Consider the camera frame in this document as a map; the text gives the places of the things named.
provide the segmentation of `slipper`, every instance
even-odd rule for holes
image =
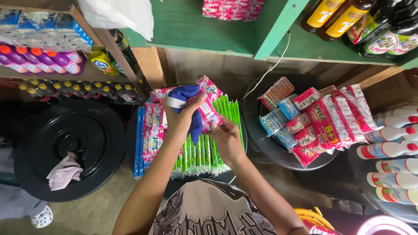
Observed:
[[[43,228],[52,223],[53,219],[54,215],[52,214],[51,208],[46,206],[40,214],[32,217],[32,224],[35,226],[35,228]]]

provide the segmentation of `pink bottle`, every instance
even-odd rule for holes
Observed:
[[[32,54],[26,47],[16,47],[16,52],[21,54],[29,63],[34,64],[38,69],[45,73],[55,74],[56,72],[42,63],[34,54]]]
[[[0,52],[0,63],[5,66],[5,67],[9,67],[19,73],[22,73],[24,75],[30,75],[32,74],[31,72],[29,72],[27,69],[24,69],[22,66],[20,66],[19,64],[16,64],[15,62],[12,62],[11,60],[9,60],[9,58],[7,58],[7,56],[3,53]]]
[[[0,46],[0,52],[5,54],[9,60],[15,62],[16,64],[19,64],[23,68],[31,71],[32,73],[36,75],[42,75],[43,71],[38,69],[35,65],[27,62],[23,56],[21,56],[16,51],[12,51],[12,49],[7,45],[1,45]]]
[[[74,61],[70,60],[67,56],[56,52],[56,51],[49,51],[46,53],[49,55],[55,63],[62,66],[65,70],[67,70],[70,74],[74,76],[79,76],[84,72],[84,69],[76,64]]]
[[[51,69],[53,69],[54,71],[56,71],[57,73],[61,74],[61,75],[67,75],[69,74],[69,72],[67,72],[63,67],[57,65],[51,57],[49,57],[47,54],[43,53],[41,49],[39,48],[32,48],[31,49],[32,54],[34,54],[35,56],[38,57],[38,59],[48,65],[48,67],[50,67]]]
[[[80,66],[86,63],[86,58],[83,55],[80,55],[77,51],[64,51],[64,52],[61,52],[61,54],[67,56],[76,64],[79,64]]]

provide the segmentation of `yellow container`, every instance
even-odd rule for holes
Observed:
[[[88,60],[90,60],[94,66],[100,69],[107,75],[116,75],[118,74],[116,68],[110,62],[109,58],[105,53],[103,53],[98,47],[92,46],[92,52],[84,52],[84,55]]]
[[[315,207],[315,210],[318,213],[302,208],[295,208],[294,210],[296,211],[301,220],[307,220],[316,226],[321,226],[324,228],[335,230],[334,227],[326,219],[322,217],[322,214],[317,207]]]

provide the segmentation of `red bottle cap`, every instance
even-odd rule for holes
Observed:
[[[415,134],[415,129],[413,127],[407,127],[406,133],[408,133],[408,135],[413,135]]]
[[[31,49],[32,54],[36,55],[36,56],[40,56],[42,54],[42,50],[39,48],[32,48]]]
[[[411,123],[418,123],[418,117],[416,116],[410,116],[408,119]]]
[[[6,45],[1,45],[0,46],[0,52],[3,54],[8,54],[12,51],[12,49],[10,49],[10,47],[6,46]]]
[[[19,47],[16,47],[16,51],[19,54],[22,54],[23,55],[24,53],[28,52],[28,49],[26,47],[19,46]]]
[[[46,54],[49,55],[50,57],[54,57],[56,56],[56,51],[48,51]]]
[[[406,145],[406,147],[408,147],[409,151],[418,151],[418,146],[414,143],[409,143]]]

